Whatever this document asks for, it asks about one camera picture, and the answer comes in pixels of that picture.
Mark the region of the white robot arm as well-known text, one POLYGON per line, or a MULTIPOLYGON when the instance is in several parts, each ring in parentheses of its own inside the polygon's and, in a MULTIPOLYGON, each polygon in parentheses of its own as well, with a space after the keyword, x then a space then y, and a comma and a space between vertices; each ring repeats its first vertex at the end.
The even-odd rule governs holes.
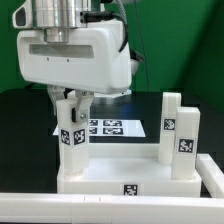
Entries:
POLYGON ((128 44, 122 0, 25 0, 12 21, 23 78, 74 90, 75 122, 87 119, 94 94, 125 92, 144 60, 128 44))

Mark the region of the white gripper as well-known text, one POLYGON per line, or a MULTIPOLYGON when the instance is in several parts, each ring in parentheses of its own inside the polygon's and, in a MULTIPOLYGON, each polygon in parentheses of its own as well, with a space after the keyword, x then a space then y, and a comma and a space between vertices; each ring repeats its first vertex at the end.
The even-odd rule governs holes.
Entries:
POLYGON ((120 93, 131 84, 129 47, 122 39, 123 24, 117 20, 72 29, 67 43, 46 43, 41 30, 21 31, 17 36, 20 71, 25 80, 48 85, 55 115, 75 99, 72 121, 86 122, 93 92, 120 93))

